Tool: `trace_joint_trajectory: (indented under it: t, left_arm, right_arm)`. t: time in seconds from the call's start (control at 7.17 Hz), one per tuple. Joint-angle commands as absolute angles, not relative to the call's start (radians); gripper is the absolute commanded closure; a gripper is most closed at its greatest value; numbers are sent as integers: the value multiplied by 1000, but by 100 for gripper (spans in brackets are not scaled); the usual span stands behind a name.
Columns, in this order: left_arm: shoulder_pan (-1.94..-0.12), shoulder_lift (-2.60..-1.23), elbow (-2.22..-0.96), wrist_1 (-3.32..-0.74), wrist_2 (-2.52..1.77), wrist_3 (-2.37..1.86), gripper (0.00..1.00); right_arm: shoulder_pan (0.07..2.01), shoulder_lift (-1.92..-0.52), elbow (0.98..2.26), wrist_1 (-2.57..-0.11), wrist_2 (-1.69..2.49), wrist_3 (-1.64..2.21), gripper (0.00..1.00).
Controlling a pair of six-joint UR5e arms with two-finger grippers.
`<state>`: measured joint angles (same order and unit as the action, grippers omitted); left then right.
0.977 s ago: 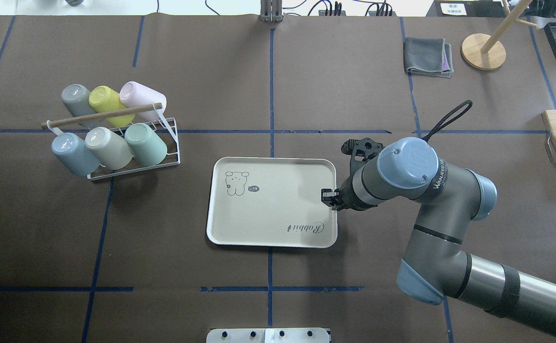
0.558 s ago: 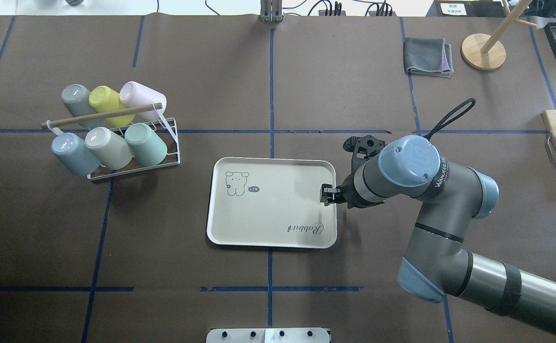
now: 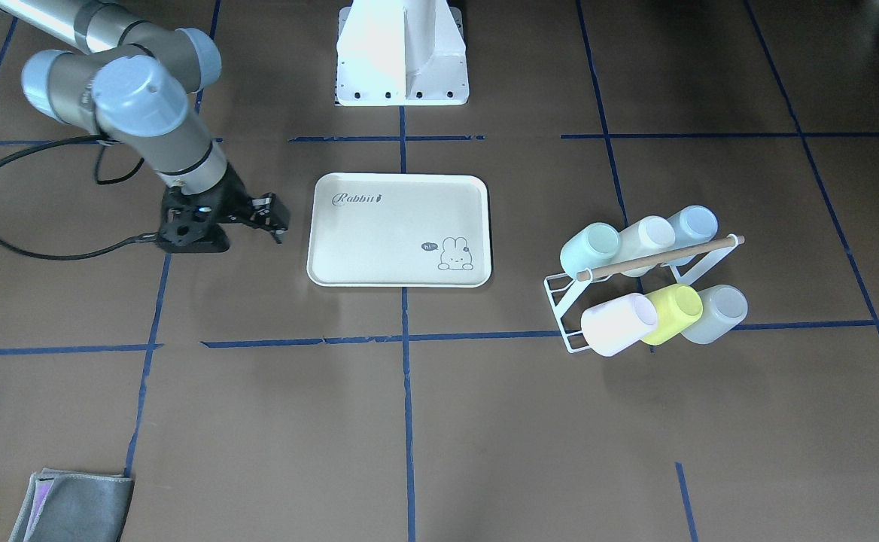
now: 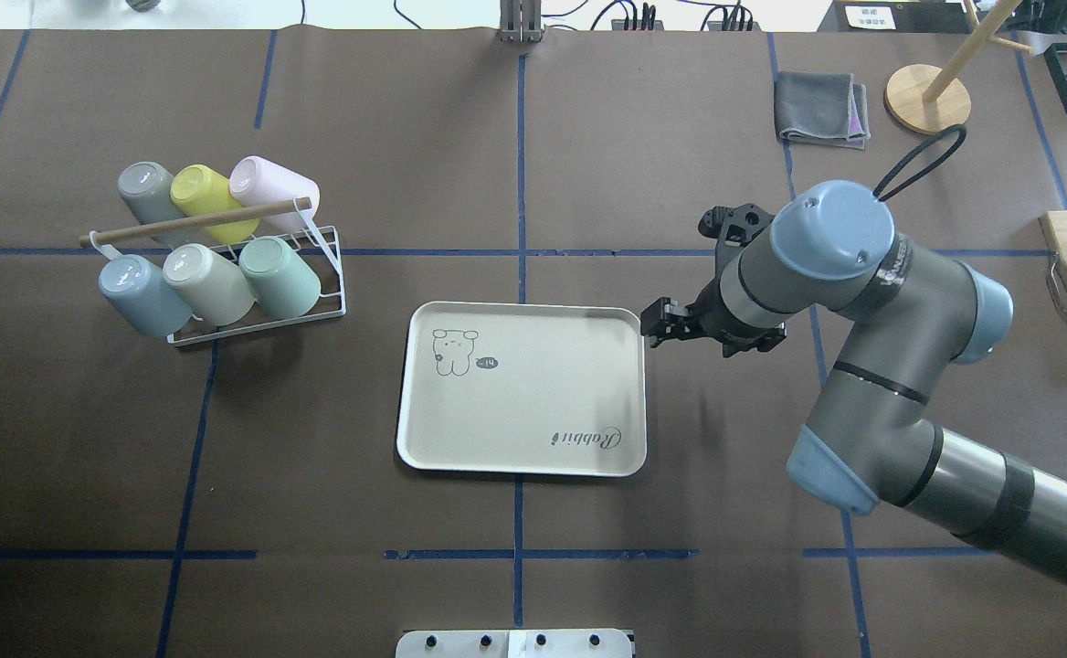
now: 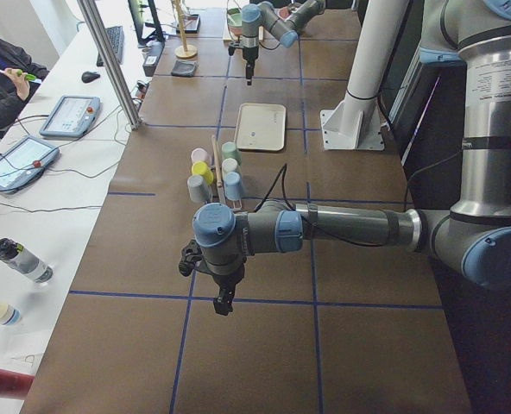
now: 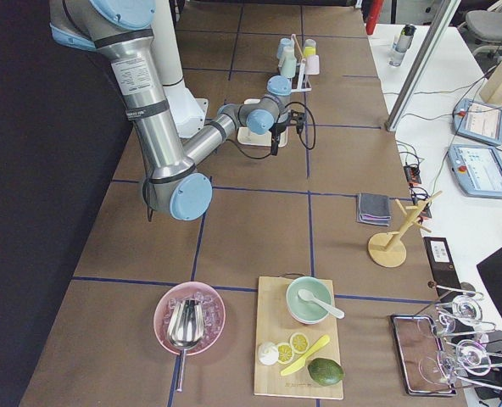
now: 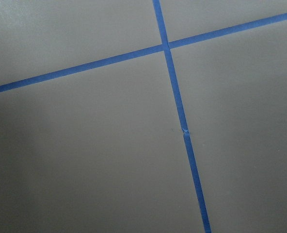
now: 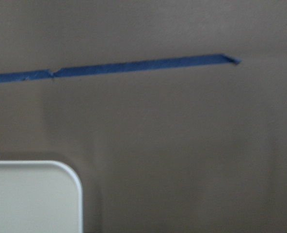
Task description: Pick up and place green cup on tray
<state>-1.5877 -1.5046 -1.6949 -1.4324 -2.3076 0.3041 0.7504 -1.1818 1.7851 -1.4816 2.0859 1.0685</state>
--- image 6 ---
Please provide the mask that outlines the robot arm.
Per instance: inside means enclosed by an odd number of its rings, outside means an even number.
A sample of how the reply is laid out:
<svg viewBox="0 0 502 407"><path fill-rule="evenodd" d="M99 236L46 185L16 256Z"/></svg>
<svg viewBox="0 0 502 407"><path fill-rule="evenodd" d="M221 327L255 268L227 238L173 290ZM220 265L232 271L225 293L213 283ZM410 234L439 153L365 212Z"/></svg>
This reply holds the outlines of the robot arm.
<svg viewBox="0 0 502 407"><path fill-rule="evenodd" d="M291 82L267 82L256 103L227 104L210 122L180 138L177 90L184 90L170 5L166 1L52 1L56 43L97 52L110 63L137 129L145 166L142 195L149 209L195 220L209 207L212 186L196 167L241 127L264 134L287 119Z"/></svg>

